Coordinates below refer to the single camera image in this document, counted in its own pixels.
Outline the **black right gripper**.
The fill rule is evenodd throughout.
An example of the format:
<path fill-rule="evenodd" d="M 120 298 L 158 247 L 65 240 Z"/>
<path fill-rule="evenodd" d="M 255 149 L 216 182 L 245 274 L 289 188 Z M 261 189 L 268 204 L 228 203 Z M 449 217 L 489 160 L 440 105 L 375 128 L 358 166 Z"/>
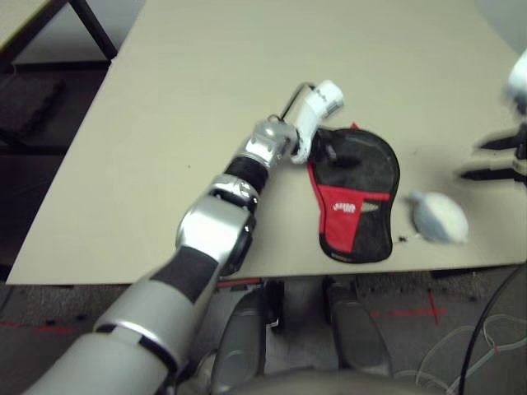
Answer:
<path fill-rule="evenodd" d="M 489 162 L 476 167 L 468 167 L 459 172 L 461 179 L 471 181 L 519 180 L 519 175 L 526 175 L 526 128 L 516 131 L 501 132 L 478 142 L 481 150 L 514 150 L 514 159 L 508 162 Z"/>

